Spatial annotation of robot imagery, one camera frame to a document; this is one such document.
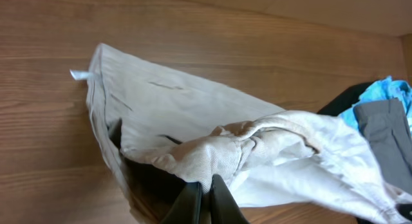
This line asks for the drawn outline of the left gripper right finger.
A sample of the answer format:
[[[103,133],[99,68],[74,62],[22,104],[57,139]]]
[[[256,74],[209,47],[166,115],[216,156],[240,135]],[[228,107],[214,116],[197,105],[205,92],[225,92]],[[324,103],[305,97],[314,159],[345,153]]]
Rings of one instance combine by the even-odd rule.
[[[214,174],[211,183],[211,223],[249,224],[232,197],[223,178]]]

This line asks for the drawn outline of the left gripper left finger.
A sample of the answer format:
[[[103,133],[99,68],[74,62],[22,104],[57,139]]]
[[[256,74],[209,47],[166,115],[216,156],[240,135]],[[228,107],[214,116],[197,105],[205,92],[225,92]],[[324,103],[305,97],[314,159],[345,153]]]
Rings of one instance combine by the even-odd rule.
[[[187,183],[161,224],[199,224],[202,186]]]

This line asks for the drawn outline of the beige shorts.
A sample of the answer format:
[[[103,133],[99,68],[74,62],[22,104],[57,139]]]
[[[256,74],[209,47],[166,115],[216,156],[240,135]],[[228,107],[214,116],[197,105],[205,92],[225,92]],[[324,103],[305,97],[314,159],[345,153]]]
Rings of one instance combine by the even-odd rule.
[[[373,223],[409,223],[411,194],[382,175],[339,117],[287,111],[224,84],[99,44],[86,104],[102,157],[137,221],[162,219],[186,183],[222,177],[240,207],[315,203]]]

